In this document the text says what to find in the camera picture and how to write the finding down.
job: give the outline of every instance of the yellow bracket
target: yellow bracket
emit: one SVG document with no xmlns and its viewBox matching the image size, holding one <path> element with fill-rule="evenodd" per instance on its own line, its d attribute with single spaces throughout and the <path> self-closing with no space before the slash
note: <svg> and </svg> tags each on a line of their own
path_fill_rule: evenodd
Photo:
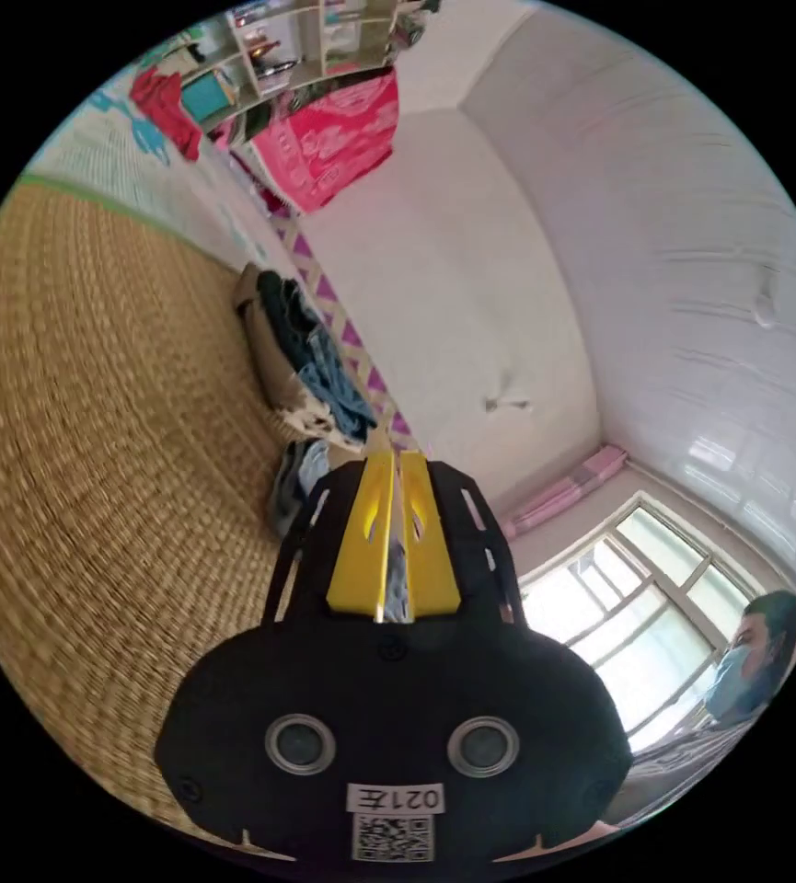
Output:
<svg viewBox="0 0 796 883">
<path fill-rule="evenodd" d="M 327 592 L 335 613 L 382 622 L 394 479 L 393 451 L 367 457 Z"/>
<path fill-rule="evenodd" d="M 459 589 L 434 499 L 428 464 L 421 453 L 401 453 L 400 481 L 404 498 L 410 617 L 454 614 L 461 600 Z"/>
</svg>

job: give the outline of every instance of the person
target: person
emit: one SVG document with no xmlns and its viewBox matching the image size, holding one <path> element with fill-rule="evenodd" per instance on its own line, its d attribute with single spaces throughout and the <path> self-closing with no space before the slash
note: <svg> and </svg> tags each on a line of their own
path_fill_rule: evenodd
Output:
<svg viewBox="0 0 796 883">
<path fill-rule="evenodd" d="M 586 833 L 550 849 L 543 849 L 539 840 L 530 849 L 499 861 L 532 858 L 589 843 L 634 826 L 674 803 L 753 726 L 781 686 L 795 648 L 796 595 L 780 590 L 755 598 L 744 608 L 705 694 L 707 723 L 636 753 L 603 818 Z"/>
</svg>

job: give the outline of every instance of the black hair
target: black hair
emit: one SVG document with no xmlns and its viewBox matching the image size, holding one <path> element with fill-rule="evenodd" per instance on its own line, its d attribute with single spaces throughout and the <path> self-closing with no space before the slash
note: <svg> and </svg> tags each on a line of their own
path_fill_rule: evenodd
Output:
<svg viewBox="0 0 796 883">
<path fill-rule="evenodd" d="M 742 615 L 752 614 L 765 616 L 769 644 L 774 646 L 778 641 L 781 643 L 774 659 L 757 674 L 750 689 L 739 701 L 738 709 L 745 713 L 754 711 L 775 695 L 790 667 L 796 649 L 796 595 L 786 589 L 760 595 L 744 608 Z"/>
</svg>

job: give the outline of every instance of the window pane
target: window pane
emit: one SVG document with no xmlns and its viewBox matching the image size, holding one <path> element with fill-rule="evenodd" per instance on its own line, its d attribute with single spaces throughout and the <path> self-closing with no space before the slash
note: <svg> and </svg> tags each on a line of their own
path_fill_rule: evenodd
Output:
<svg viewBox="0 0 796 883">
<path fill-rule="evenodd" d="M 704 560 L 692 546 L 643 509 L 635 509 L 618 526 L 618 531 L 678 586 Z"/>
<path fill-rule="evenodd" d="M 572 649 L 593 665 L 610 650 L 624 641 L 647 616 L 651 616 L 664 604 L 664 596 L 650 586 L 639 598 L 634 599 L 623 611 L 606 620 L 596 631 L 583 637 Z"/>
<path fill-rule="evenodd" d="M 637 572 L 628 563 L 622 561 L 615 549 L 604 540 L 594 547 L 594 562 L 625 597 L 630 595 L 642 582 Z"/>
<path fill-rule="evenodd" d="M 560 643 L 603 618 L 603 611 L 566 568 L 529 586 L 524 613 L 530 628 Z"/>
<path fill-rule="evenodd" d="M 673 705 L 666 707 L 657 718 L 634 733 L 629 739 L 630 749 L 634 752 L 642 751 L 666 736 L 676 727 L 704 699 L 705 692 L 713 683 L 713 676 L 716 670 L 716 665 L 709 665 L 695 683 Z"/>
<path fill-rule="evenodd" d="M 600 603 L 607 610 L 612 610 L 613 607 L 620 603 L 621 598 L 616 595 L 614 589 L 610 588 L 609 583 L 603 579 L 597 568 L 583 570 L 582 581 L 600 599 Z"/>
<path fill-rule="evenodd" d="M 598 669 L 625 729 L 650 715 L 709 655 L 711 647 L 675 607 Z"/>
<path fill-rule="evenodd" d="M 734 635 L 747 606 L 741 590 L 714 566 L 705 570 L 689 590 L 689 600 L 720 629 L 726 640 Z"/>
</svg>

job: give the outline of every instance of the window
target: window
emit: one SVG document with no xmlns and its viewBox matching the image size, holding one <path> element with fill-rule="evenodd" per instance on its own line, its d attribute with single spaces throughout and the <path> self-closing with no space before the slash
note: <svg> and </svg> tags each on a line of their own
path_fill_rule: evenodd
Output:
<svg viewBox="0 0 796 883">
<path fill-rule="evenodd" d="M 716 664 L 759 592 L 642 499 L 521 589 L 529 626 L 600 675 L 634 751 L 700 717 Z"/>
</svg>

